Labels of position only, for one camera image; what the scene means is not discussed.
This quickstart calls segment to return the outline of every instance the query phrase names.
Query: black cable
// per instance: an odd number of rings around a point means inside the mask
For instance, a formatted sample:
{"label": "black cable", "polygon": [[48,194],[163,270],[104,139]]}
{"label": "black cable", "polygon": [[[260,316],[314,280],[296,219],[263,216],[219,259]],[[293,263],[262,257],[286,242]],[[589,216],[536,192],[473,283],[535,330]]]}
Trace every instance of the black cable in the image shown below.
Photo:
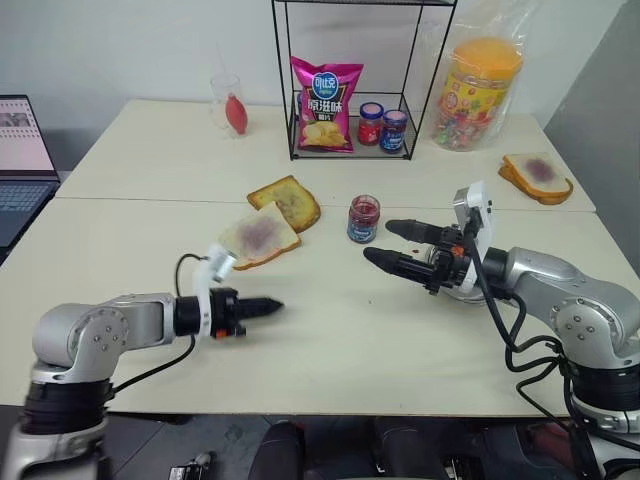
{"label": "black cable", "polygon": [[[520,308],[518,311],[518,317],[516,318],[516,321],[513,323],[513,326],[511,327],[511,331],[509,332],[509,337],[515,344],[518,338],[518,333],[520,333],[520,329],[522,328],[524,319],[527,316],[527,306],[524,303],[524,300],[522,300],[522,297],[520,297],[520,295],[513,293],[511,294],[511,297],[516,301],[516,303],[518,304],[518,307]],[[536,340],[531,345],[540,343],[541,341],[542,340]],[[544,365],[545,363],[555,361],[555,360],[556,360],[556,357],[542,357],[522,365],[515,365],[513,363],[513,351],[509,348],[509,346],[507,346],[504,350],[504,361],[507,364],[507,368],[511,372],[516,372],[516,373],[526,372],[527,370],[531,370],[532,368],[539,367],[540,365]]]}
{"label": "black cable", "polygon": [[560,420],[553,413],[551,413],[549,410],[547,410],[542,405],[540,405],[538,402],[536,402],[533,398],[531,398],[523,390],[524,387],[526,387],[527,385],[533,385],[534,383],[540,382],[540,381],[544,380],[545,378],[547,378],[547,376],[549,376],[549,374],[551,372],[553,372],[553,370],[558,366],[558,360],[556,358],[552,358],[551,361],[548,361],[548,362],[545,362],[545,363],[548,363],[548,365],[546,366],[546,368],[542,372],[540,372],[539,374],[537,374],[537,375],[535,375],[535,376],[533,376],[531,378],[527,378],[526,380],[522,380],[521,382],[519,382],[516,385],[516,391],[518,392],[518,394],[520,394],[520,396],[522,398],[524,398],[527,402],[529,402],[529,404],[533,405],[540,412],[542,412],[545,416],[547,416],[549,419],[553,420],[553,422],[555,422],[560,428],[562,428],[566,432],[569,432],[569,430],[570,430],[569,426],[565,425],[562,422],[562,420]]}
{"label": "black cable", "polygon": [[180,294],[180,278],[179,278],[180,267],[182,266],[182,262],[184,262],[187,258],[195,258],[198,261],[203,259],[203,257],[196,255],[195,253],[185,253],[178,259],[178,262],[176,263],[176,268],[174,269],[174,272],[173,272],[173,286],[176,290],[176,296],[178,297],[182,296]]}
{"label": "black cable", "polygon": [[163,370],[166,370],[167,368],[173,367],[176,363],[180,363],[182,360],[184,360],[189,355],[191,355],[191,352],[193,352],[193,349],[195,347],[196,347],[196,337],[191,335],[191,343],[189,344],[189,347],[187,348],[187,350],[182,355],[180,355],[179,357],[174,358],[170,362],[163,363],[162,365],[160,365],[160,366],[158,366],[156,368],[152,368],[151,370],[148,370],[148,371],[146,371],[144,373],[141,373],[140,375],[136,375],[135,377],[127,380],[123,384],[118,385],[117,387],[115,387],[113,389],[113,393],[116,394],[118,392],[121,392],[122,390],[124,390],[127,387],[130,387],[134,383],[141,382],[145,378],[149,378],[151,375],[155,375],[156,373],[162,372]]}
{"label": "black cable", "polygon": [[[195,258],[196,260],[202,260],[203,257],[200,257],[199,255],[196,255],[195,253],[185,253],[184,255],[182,255],[179,259],[178,262],[176,263],[176,267],[174,270],[174,274],[173,274],[173,281],[174,281],[174,286],[176,289],[176,295],[178,297],[180,297],[180,267],[182,266],[182,262],[184,262],[187,258]],[[115,396],[116,393],[121,392],[122,390],[124,390],[127,387],[130,387],[131,385],[138,383],[142,380],[144,380],[145,378],[149,378],[152,375],[155,375],[156,373],[162,372],[163,370],[166,370],[167,368],[173,367],[174,365],[176,365],[177,363],[180,363],[181,361],[183,361],[185,358],[187,358],[189,355],[191,355],[191,352],[193,352],[193,350],[196,347],[196,337],[195,335],[190,335],[190,343],[189,343],[189,347],[187,348],[187,350],[185,350],[185,352],[180,355],[179,357],[174,358],[173,360],[167,362],[167,363],[163,363],[162,365],[152,368],[151,370],[148,370],[144,373],[141,373],[140,375],[136,375],[135,377],[127,380],[126,382],[124,382],[121,385],[118,385],[117,387],[115,387],[112,390],[112,397]]]}
{"label": "black cable", "polygon": [[[511,351],[515,353],[522,353],[533,345],[541,342],[551,343],[557,348],[562,348],[562,344],[560,343],[560,341],[557,338],[551,337],[549,335],[538,335],[525,341],[522,345],[515,344],[515,342],[511,338],[511,335],[507,331],[507,327],[504,325],[504,321],[502,320],[502,316],[500,315],[500,311],[498,310],[498,305],[496,304],[496,301],[491,294],[491,286],[489,285],[489,281],[487,280],[484,269],[482,268],[482,259],[480,258],[480,253],[478,252],[478,247],[476,246],[473,235],[469,235],[469,233],[466,233],[465,243],[467,245],[467,249],[471,253],[471,259],[473,260],[473,265],[478,277],[478,285],[480,286],[482,294],[484,295],[484,298],[487,302],[487,307],[489,308],[489,312],[491,313],[493,323],[495,323],[496,328],[498,329],[498,332],[500,333],[500,336],[502,337],[502,340],[507,345],[507,347],[509,347],[509,349],[511,349]],[[519,303],[519,305],[522,308],[524,302]]]}
{"label": "black cable", "polygon": [[493,323],[496,325],[496,328],[498,329],[498,332],[500,333],[500,336],[502,337],[502,340],[506,345],[505,362],[507,364],[507,368],[513,372],[524,372],[532,368],[547,364],[547,366],[542,372],[538,373],[537,375],[531,378],[527,378],[519,382],[516,385],[516,391],[530,405],[538,409],[541,413],[543,413],[553,422],[558,424],[562,429],[564,429],[565,431],[569,431],[569,427],[567,427],[564,423],[562,423],[562,421],[559,418],[557,418],[555,415],[549,412],[546,408],[544,408],[542,405],[540,405],[535,400],[533,400],[523,390],[524,387],[528,385],[532,385],[534,383],[544,380],[559,365],[560,362],[558,360],[558,357],[543,357],[543,358],[534,360],[532,362],[526,363],[524,365],[514,365],[513,363],[513,353],[522,353],[525,350],[531,348],[533,345],[536,345],[538,343],[546,342],[547,344],[551,344],[553,345],[553,347],[550,347],[550,348],[555,347],[555,350],[557,352],[562,352],[562,344],[557,338],[551,337],[549,335],[538,335],[530,338],[529,340],[526,340],[521,345],[516,344],[516,338],[518,336],[518,333],[520,332],[520,329],[522,328],[525,317],[527,315],[526,304],[524,303],[524,300],[522,300],[522,298],[519,295],[517,294],[511,295],[511,297],[518,304],[519,311],[518,311],[518,316],[516,317],[516,320],[513,326],[511,327],[511,331],[507,331],[507,327],[505,326],[504,321],[502,320],[502,316],[500,315],[500,311],[498,310],[498,305],[496,304],[493,294],[491,293],[491,287],[489,285],[489,281],[487,280],[487,277],[484,273],[484,269],[482,267],[482,260],[480,259],[480,253],[478,252],[478,248],[476,246],[474,236],[475,235],[472,231],[465,231],[464,240],[465,240],[467,249],[471,253],[473,265],[475,267],[476,274],[478,277],[478,285],[480,286],[480,289],[482,290],[482,294],[487,302],[487,307],[489,308],[489,312],[491,313],[491,318],[493,319]]}

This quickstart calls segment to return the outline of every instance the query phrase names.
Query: jar lid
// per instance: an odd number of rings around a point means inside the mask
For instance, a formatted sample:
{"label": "jar lid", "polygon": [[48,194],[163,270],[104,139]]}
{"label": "jar lid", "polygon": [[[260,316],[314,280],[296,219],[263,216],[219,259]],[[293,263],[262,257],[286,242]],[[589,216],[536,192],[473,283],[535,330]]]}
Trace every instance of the jar lid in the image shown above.
{"label": "jar lid", "polygon": [[489,80],[511,80],[522,68],[522,55],[513,43],[498,37],[481,37],[461,43],[453,60],[462,73]]}
{"label": "jar lid", "polygon": [[360,105],[360,116],[368,120],[380,118],[384,113],[384,107],[377,102],[367,102]]}
{"label": "jar lid", "polygon": [[387,110],[384,112],[384,121],[390,125],[405,125],[407,119],[407,114],[402,110]]}

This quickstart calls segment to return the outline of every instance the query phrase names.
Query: potato chip bag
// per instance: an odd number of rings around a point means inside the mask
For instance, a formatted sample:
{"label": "potato chip bag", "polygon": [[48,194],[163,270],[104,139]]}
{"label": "potato chip bag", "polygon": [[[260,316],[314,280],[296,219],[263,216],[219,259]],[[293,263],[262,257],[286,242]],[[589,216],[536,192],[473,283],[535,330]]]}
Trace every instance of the potato chip bag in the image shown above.
{"label": "potato chip bag", "polygon": [[302,85],[298,146],[353,152],[349,99],[364,65],[328,63],[316,67],[296,57],[291,57],[291,65]]}

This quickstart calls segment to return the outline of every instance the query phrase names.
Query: plastic bag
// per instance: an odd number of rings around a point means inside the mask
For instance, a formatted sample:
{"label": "plastic bag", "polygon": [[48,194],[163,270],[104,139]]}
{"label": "plastic bag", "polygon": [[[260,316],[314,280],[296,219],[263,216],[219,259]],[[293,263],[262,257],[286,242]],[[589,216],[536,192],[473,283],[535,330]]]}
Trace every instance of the plastic bag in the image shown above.
{"label": "plastic bag", "polygon": [[[436,143],[465,151],[495,138],[526,62],[531,19],[542,2],[492,0],[458,8],[427,108],[427,133]],[[423,35],[434,66],[443,33],[439,24]]]}

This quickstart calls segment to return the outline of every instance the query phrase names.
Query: plastic candy container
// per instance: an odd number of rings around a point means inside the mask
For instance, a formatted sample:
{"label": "plastic candy container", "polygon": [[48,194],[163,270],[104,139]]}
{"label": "plastic candy container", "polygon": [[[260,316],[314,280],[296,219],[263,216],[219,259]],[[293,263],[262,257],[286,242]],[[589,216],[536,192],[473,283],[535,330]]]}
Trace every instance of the plastic candy container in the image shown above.
{"label": "plastic candy container", "polygon": [[475,148],[521,67],[520,53],[501,38],[458,45],[438,102],[435,141],[450,150]]}

